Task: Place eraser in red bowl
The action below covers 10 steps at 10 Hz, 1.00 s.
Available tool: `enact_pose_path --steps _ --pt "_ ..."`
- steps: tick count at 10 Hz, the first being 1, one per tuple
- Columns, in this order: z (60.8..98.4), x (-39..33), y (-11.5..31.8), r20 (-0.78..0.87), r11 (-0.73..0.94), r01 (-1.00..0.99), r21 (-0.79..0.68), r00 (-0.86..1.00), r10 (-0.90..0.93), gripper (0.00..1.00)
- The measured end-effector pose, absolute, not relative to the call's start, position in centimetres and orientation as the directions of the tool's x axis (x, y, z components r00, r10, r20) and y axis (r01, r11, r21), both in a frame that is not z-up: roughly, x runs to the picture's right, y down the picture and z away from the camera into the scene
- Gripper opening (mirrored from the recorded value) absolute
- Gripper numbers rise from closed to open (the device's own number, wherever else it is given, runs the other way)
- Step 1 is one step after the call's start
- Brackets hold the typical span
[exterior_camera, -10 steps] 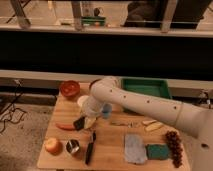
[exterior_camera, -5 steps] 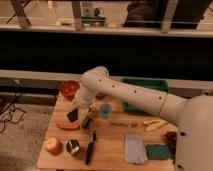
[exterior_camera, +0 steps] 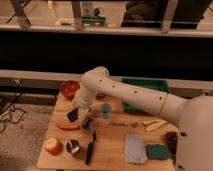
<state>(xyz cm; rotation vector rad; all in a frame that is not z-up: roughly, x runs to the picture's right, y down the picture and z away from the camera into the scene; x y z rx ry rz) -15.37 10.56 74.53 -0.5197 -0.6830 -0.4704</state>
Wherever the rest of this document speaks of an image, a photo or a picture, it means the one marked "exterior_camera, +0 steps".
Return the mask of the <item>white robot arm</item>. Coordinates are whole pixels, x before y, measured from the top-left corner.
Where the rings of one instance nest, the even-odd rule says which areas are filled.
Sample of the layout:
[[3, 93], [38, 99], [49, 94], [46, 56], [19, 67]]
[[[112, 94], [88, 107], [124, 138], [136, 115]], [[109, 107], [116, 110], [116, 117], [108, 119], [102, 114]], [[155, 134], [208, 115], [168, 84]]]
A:
[[98, 93], [118, 98], [178, 128], [175, 171], [213, 171], [213, 96], [185, 99], [117, 82], [99, 66], [82, 75], [74, 106], [90, 107]]

